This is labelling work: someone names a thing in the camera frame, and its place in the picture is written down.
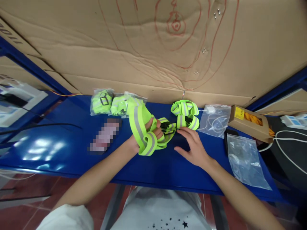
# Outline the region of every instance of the small cardboard box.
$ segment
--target small cardboard box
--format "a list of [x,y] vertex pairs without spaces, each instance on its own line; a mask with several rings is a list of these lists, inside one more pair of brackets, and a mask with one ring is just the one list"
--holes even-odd
[[[247,112],[262,120],[263,126],[248,121],[244,118],[244,113]],[[265,116],[254,113],[237,105],[231,107],[230,119],[228,125],[239,131],[242,131],[260,141],[272,143],[273,137],[269,135],[269,123]]]

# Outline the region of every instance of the yellow label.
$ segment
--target yellow label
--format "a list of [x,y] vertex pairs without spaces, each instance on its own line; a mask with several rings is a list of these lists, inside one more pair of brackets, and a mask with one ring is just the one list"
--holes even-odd
[[240,120],[244,120],[244,110],[237,107],[236,112],[234,113],[234,117],[239,118]]

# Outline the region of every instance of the black buckle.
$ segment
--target black buckle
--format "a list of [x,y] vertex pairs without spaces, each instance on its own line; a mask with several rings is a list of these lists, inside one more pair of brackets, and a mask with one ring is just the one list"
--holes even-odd
[[193,121],[193,119],[192,118],[189,118],[189,117],[185,117],[185,122],[192,122]]
[[171,133],[167,133],[167,134],[164,133],[164,135],[170,135],[170,134],[173,134],[174,132],[175,132],[175,130],[172,130]]
[[161,123],[160,128],[161,128],[161,129],[167,129],[169,125],[170,125],[170,122],[167,121],[167,122]]
[[[104,93],[104,94],[105,95],[103,97],[100,97],[100,102],[101,102],[102,105],[109,105],[109,100],[106,97],[106,93]],[[106,99],[106,104],[103,103],[103,101],[102,101],[103,98]]]

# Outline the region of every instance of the finger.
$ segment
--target finger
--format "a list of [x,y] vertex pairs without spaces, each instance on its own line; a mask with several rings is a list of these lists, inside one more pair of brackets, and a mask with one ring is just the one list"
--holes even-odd
[[145,125],[145,128],[146,128],[146,130],[148,130],[150,127],[151,127],[151,125],[153,124],[153,120],[154,118],[151,118],[150,120],[149,120],[149,122],[147,122],[147,124]]
[[184,158],[189,158],[189,156],[190,156],[190,154],[189,154],[189,152],[187,152],[187,151],[185,151],[183,148],[181,148],[181,147],[178,147],[178,146],[176,146],[175,148],[174,148],[174,150],[176,151],[176,152],[178,152],[181,156],[183,156]]
[[198,141],[199,140],[199,135],[198,135],[198,133],[196,131],[194,131],[194,130],[188,128],[188,127],[180,127],[180,129],[182,129],[182,130],[186,131],[187,133],[189,133],[193,137],[194,141]]
[[161,128],[156,128],[153,133],[156,135],[157,139],[161,138],[163,135]]
[[157,119],[157,128],[161,127],[161,121]]
[[186,131],[177,129],[177,133],[183,135],[186,138],[186,140],[188,141],[190,147],[191,147],[191,145],[193,143],[195,143],[195,141],[194,141],[193,137],[191,136],[191,134],[187,133]]

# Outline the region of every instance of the blue table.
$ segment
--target blue table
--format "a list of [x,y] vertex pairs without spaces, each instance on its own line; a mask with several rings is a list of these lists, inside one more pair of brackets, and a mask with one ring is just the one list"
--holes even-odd
[[[90,97],[78,96],[88,109],[81,109],[66,99],[53,110],[48,118],[59,123],[71,123],[82,130],[65,126],[37,127],[23,131],[24,138],[16,143],[6,155],[0,158],[0,168],[24,170],[49,175],[80,177],[93,165],[107,157],[129,136],[132,135],[129,120],[122,120],[122,128],[110,148],[103,155],[93,155],[87,149],[95,135],[108,117],[106,115],[90,116]],[[170,111],[171,105],[147,103],[148,110],[156,117],[166,117],[170,122],[177,118]],[[40,124],[49,123],[43,120]],[[223,139],[199,133],[210,156],[232,174],[225,153]],[[210,176],[201,168],[192,165],[176,151],[175,146],[189,149],[186,140],[175,134],[166,149],[155,151],[150,157],[136,155],[112,180],[114,183],[147,186],[198,193],[222,195],[221,190]],[[260,163],[264,177],[272,191],[247,186],[258,198],[266,201],[283,201],[262,158]]]

